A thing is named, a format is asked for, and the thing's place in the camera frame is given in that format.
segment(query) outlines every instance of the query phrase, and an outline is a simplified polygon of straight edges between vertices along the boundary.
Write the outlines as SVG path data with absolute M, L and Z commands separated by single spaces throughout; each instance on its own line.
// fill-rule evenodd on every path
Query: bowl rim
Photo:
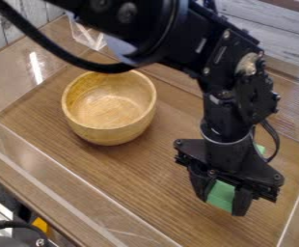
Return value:
M 67 85 L 65 91 L 63 91 L 63 95 L 62 95 L 62 110 L 63 110 L 63 113 L 65 113 L 65 116 L 69 118 L 69 120 L 71 120 L 77 125 L 85 127 L 85 128 L 90 128 L 90 129 L 95 129 L 95 130 L 115 130 L 115 129 L 121 129 L 121 128 L 125 128 L 127 126 L 131 126 L 134 124 L 137 124 L 141 120 L 143 120 L 146 118 L 146 116 L 151 113 L 155 105 L 157 105 L 157 101 L 158 101 L 158 92 L 157 92 L 157 87 L 154 85 L 154 82 L 153 80 L 149 78 L 149 76 L 146 76 L 142 72 L 137 71 L 137 70 L 131 70 L 129 72 L 125 72 L 125 73 L 134 73 L 137 74 L 138 76 L 141 76 L 145 81 L 147 82 L 147 84 L 150 85 L 150 88 L 151 88 L 151 92 L 153 92 L 153 100 L 150 102 L 150 105 L 146 109 L 146 111 L 142 113 L 142 115 L 129 124 L 126 125 L 122 125 L 119 127 L 113 127 L 113 128 L 97 128 L 97 127 L 93 127 L 90 125 L 86 125 L 85 123 L 81 123 L 77 118 L 74 117 L 74 115 L 71 114 L 70 110 L 69 110 L 69 107 L 67 107 L 67 96 L 69 96 L 69 93 L 70 93 L 70 90 L 73 88 L 73 86 L 79 82 L 81 78 L 83 78 L 85 76 L 87 76 L 89 74 L 93 74 L 93 73 L 101 73 L 101 72 L 95 72 L 95 71 L 89 71 L 83 74 L 81 74 L 74 80 L 73 82 Z

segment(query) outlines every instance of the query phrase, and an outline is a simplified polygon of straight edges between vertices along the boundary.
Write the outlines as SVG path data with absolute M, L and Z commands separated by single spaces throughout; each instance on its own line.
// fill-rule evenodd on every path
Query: wire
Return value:
M 281 137 L 279 137 L 279 134 L 277 132 L 277 130 L 274 129 L 274 127 L 270 125 L 269 121 L 265 120 L 262 123 L 262 126 L 265 127 L 265 129 L 267 130 L 267 132 L 270 133 L 274 141 L 275 141 L 275 145 L 277 145 L 277 150 L 273 154 L 273 156 L 270 158 L 265 158 L 267 163 L 270 163 L 274 158 L 277 157 L 278 153 L 279 153 L 279 149 L 281 149 Z
M 50 52 L 53 52 L 62 60 L 65 60 L 71 65 L 102 73 L 122 73 L 127 72 L 134 67 L 123 63 L 103 65 L 87 61 L 69 51 L 66 51 L 59 45 L 49 39 L 47 36 L 37 29 L 37 27 L 30 23 L 30 21 L 21 15 L 21 13 L 11 7 L 9 3 L 0 0 L 0 14 L 17 25 L 17 27 L 25 32 L 25 34 Z
M 19 222 L 19 221 L 0 221 L 0 229 L 6 228 L 29 228 L 34 232 L 37 232 L 41 235 L 41 238 L 45 240 L 45 247 L 50 247 L 50 240 L 46 234 L 41 231 L 39 228 L 34 227 L 33 225 L 29 225 L 27 223 Z

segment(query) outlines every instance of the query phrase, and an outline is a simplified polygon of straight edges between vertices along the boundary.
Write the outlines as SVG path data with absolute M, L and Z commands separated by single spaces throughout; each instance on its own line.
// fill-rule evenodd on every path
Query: green object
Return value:
M 266 152 L 266 148 L 257 145 L 262 154 Z M 207 196 L 207 202 L 233 213 L 233 205 L 235 199 L 235 186 L 218 180 Z

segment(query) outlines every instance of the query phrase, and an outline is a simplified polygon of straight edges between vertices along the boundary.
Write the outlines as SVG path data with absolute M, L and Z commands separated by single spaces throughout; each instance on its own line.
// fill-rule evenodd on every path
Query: yellow object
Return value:
M 67 86 L 62 109 L 75 133 L 87 141 L 114 146 L 135 139 L 153 122 L 157 89 L 139 72 L 87 72 Z
M 43 231 L 43 233 L 49 233 L 50 226 L 42 218 L 37 218 L 37 220 L 33 222 L 33 226 L 39 228 Z

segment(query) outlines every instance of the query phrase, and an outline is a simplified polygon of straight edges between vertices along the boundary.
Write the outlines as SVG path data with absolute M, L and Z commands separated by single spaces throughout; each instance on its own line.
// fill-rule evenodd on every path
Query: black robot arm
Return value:
M 258 39 L 217 14 L 214 1 L 205 1 L 205 7 L 190 0 L 47 2 L 110 36 L 109 45 L 127 64 L 114 67 L 115 72 L 162 63 L 198 80 L 206 103 L 205 139 L 178 140 L 175 148 L 177 162 L 189 168 L 201 199 L 207 200 L 211 187 L 222 180 L 237 188 L 234 215 L 246 214 L 253 199 L 275 202 L 284 176 L 267 164 L 273 159 L 259 154 L 254 133 L 255 126 L 263 124 L 279 146 L 266 119 L 278 112 L 281 96 L 274 93 Z M 3 3 L 0 0 L 0 12 L 22 29 L 26 22 L 13 17 Z M 35 28 L 22 30 L 35 41 L 45 41 Z M 50 42 L 42 45 L 57 51 Z M 85 64 L 67 61 L 79 67 Z M 113 72 L 106 66 L 87 68 Z

